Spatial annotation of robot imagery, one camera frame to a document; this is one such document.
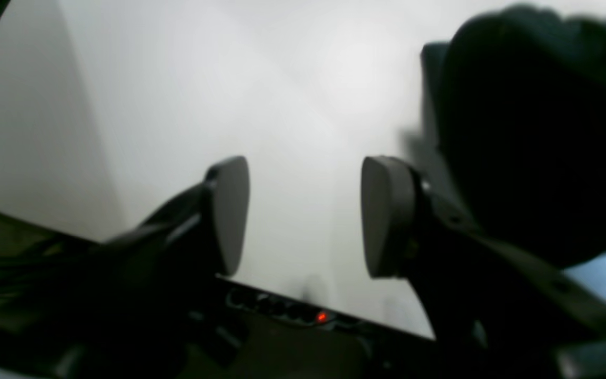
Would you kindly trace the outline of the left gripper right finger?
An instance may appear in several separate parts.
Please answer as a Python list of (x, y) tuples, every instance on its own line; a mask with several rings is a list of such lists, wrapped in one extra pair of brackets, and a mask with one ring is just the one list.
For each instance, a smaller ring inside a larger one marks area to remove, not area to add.
[(437, 377), (606, 378), (606, 301), (484, 235), (408, 163), (363, 159), (361, 227), (370, 276), (406, 279), (419, 297)]

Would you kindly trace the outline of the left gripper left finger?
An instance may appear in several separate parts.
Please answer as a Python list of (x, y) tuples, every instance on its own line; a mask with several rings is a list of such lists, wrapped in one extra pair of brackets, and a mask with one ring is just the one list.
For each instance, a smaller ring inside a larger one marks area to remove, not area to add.
[(240, 264), (244, 156), (210, 166), (136, 228), (77, 253), (0, 257), (0, 368), (48, 378), (173, 378), (184, 324)]

